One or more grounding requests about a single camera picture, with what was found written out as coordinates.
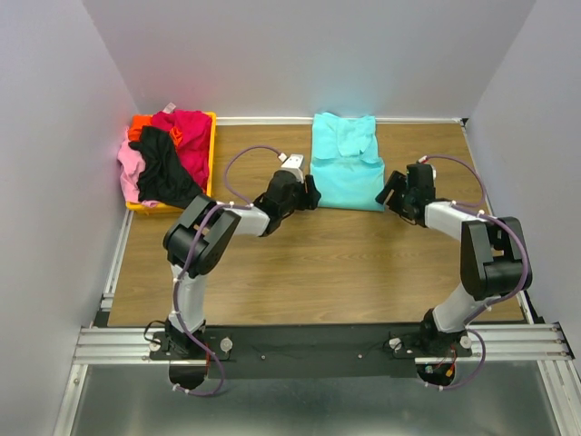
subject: pink cloth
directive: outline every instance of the pink cloth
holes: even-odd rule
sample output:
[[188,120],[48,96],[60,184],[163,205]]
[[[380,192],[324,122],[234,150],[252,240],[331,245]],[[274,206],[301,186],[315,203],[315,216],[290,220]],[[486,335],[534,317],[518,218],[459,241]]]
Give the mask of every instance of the pink cloth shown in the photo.
[[212,132],[211,117],[200,111],[176,109],[171,114],[165,112],[155,114],[152,117],[152,126],[165,132],[177,128],[177,133],[182,133],[180,142],[175,144],[180,163],[192,179],[206,191],[210,175],[208,156]]
[[[121,163],[121,190],[125,201],[131,203],[139,202],[139,188],[137,188],[137,180],[139,174],[145,169],[145,161],[142,155],[129,146],[129,138],[127,137],[127,129],[125,129],[125,137],[121,143],[119,153],[117,153],[117,160]],[[147,200],[142,202],[144,206],[154,207],[158,202]]]

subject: wooden tabletop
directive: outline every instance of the wooden tabletop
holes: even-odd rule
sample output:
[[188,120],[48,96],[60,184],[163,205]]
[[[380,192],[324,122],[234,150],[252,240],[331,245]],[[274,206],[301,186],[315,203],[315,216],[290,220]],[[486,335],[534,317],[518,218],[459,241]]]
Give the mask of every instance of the wooden tabletop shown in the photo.
[[[386,178],[424,154],[471,162],[457,124],[378,124]],[[310,161],[309,125],[218,127],[213,197],[236,200],[222,173],[237,152],[270,144]],[[461,166],[433,161],[440,197],[476,201],[479,189]],[[232,167],[232,185],[250,198],[262,193],[280,163],[252,151]],[[171,309],[172,274],[162,238],[176,214],[135,215],[113,308],[112,326],[164,320]],[[413,226],[394,213],[320,208],[296,212],[267,238],[232,239],[209,277],[205,312],[212,324],[416,322],[459,283],[459,243]],[[521,320],[513,299],[481,319]]]

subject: white wall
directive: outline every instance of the white wall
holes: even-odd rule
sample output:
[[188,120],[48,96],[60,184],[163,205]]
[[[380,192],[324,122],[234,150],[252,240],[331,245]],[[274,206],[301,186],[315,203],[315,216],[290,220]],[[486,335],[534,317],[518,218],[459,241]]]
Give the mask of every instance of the white wall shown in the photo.
[[0,434],[51,434],[120,228],[135,107],[80,1],[3,2],[0,36]]
[[533,0],[84,0],[135,102],[469,116]]
[[581,353],[581,3],[541,0],[468,122],[496,214],[518,217],[531,300]]

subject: clothing tag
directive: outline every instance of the clothing tag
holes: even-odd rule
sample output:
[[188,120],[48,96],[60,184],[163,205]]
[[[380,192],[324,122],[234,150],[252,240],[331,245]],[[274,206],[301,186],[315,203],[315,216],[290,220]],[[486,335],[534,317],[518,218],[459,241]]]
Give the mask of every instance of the clothing tag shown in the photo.
[[165,106],[163,108],[162,112],[164,112],[165,114],[171,114],[174,109],[175,109],[175,104],[168,103],[167,106]]

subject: gray floor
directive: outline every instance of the gray floor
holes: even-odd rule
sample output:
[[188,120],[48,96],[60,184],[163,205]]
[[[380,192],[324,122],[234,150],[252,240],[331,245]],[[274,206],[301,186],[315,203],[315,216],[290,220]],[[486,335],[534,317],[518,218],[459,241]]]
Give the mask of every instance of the gray floor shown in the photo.
[[240,380],[205,399],[173,392],[161,366],[89,371],[75,435],[558,434],[535,362],[487,363],[450,392],[387,377]]

